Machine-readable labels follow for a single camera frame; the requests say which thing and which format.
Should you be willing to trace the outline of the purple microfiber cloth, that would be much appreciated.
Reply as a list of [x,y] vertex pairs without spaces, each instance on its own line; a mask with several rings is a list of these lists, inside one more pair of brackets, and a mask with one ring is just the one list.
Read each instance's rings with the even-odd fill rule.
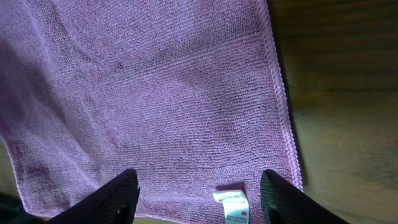
[[128,168],[137,216],[261,223],[272,169],[303,187],[266,1],[1,2],[1,140],[27,212],[53,217]]

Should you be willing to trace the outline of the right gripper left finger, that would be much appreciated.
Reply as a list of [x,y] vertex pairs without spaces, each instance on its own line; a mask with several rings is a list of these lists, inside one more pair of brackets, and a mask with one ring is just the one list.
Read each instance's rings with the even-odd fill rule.
[[139,186],[134,169],[117,177],[68,210],[51,218],[50,224],[132,224]]

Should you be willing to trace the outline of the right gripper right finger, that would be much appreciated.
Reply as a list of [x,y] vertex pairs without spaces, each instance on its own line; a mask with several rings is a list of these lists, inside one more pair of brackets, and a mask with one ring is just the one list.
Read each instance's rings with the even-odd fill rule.
[[348,224],[271,169],[262,173],[261,207],[268,224]]

